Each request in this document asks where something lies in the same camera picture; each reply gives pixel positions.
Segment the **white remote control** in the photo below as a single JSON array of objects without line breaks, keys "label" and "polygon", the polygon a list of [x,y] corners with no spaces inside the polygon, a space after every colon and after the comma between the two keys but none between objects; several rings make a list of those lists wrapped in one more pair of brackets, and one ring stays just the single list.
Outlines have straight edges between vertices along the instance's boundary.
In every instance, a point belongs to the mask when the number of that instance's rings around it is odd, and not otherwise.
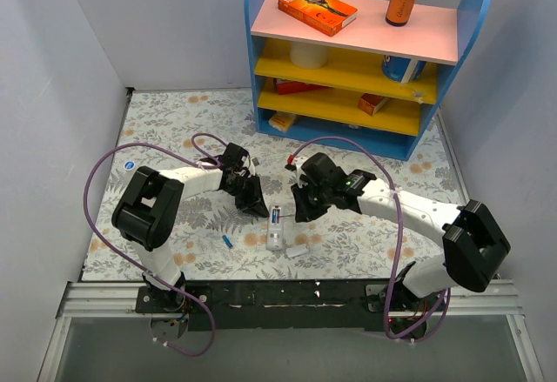
[{"label": "white remote control", "polygon": [[269,218],[265,243],[265,247],[269,251],[279,251],[283,248],[284,244],[284,220],[280,218],[278,224],[273,224],[271,222],[271,210],[274,207],[279,207],[280,214],[282,214],[282,208],[279,205],[271,205],[269,207]]}]

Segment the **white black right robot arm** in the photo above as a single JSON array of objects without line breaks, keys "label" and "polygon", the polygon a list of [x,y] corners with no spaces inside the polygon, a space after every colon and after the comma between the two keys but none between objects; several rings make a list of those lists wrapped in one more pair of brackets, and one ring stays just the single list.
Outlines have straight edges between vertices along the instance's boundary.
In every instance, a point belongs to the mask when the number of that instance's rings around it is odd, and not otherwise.
[{"label": "white black right robot arm", "polygon": [[410,311],[435,292],[455,286],[483,292],[511,250],[492,213],[481,202],[456,205],[407,191],[395,192],[371,172],[344,172],[322,152],[289,157],[286,167],[296,174],[297,182],[291,188],[296,222],[312,222],[334,206],[402,223],[442,247],[440,255],[405,266],[393,288],[379,293],[383,305]]}]

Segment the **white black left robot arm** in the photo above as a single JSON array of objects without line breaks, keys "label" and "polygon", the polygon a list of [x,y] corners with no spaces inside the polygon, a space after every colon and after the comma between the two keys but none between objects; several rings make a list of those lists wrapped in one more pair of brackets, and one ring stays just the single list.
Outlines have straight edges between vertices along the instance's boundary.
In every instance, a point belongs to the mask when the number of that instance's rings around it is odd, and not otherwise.
[{"label": "white black left robot arm", "polygon": [[[199,167],[156,171],[139,167],[112,214],[112,225],[131,242],[152,300],[166,312],[176,312],[185,301],[185,276],[179,269],[169,239],[182,198],[210,191],[234,197],[239,211],[267,218],[260,177],[248,150],[229,143],[214,160],[206,157]],[[160,284],[161,278],[166,283]]]}]

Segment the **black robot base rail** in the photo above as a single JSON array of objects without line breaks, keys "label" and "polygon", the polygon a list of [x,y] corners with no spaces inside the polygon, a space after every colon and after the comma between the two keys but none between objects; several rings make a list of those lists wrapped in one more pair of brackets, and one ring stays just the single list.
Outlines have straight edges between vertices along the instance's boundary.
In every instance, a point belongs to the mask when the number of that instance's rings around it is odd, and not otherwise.
[{"label": "black robot base rail", "polygon": [[193,280],[185,291],[211,311],[219,330],[383,330],[387,280]]}]

